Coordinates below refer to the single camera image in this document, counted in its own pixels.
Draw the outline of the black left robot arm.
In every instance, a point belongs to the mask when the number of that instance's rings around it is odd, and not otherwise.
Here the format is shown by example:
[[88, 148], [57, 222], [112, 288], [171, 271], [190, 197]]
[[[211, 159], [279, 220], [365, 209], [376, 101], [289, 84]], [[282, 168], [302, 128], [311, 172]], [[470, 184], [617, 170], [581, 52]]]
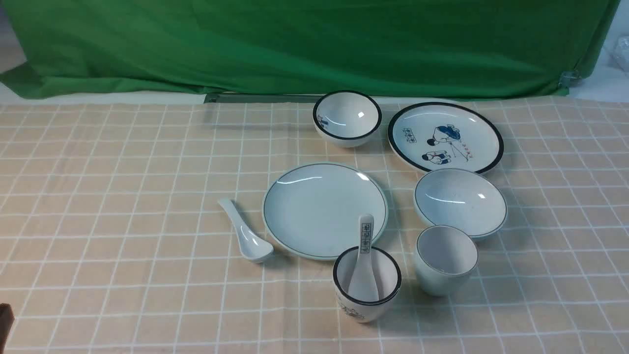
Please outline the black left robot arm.
[[4, 345], [14, 323], [13, 308], [10, 304], [0, 305], [0, 342]]

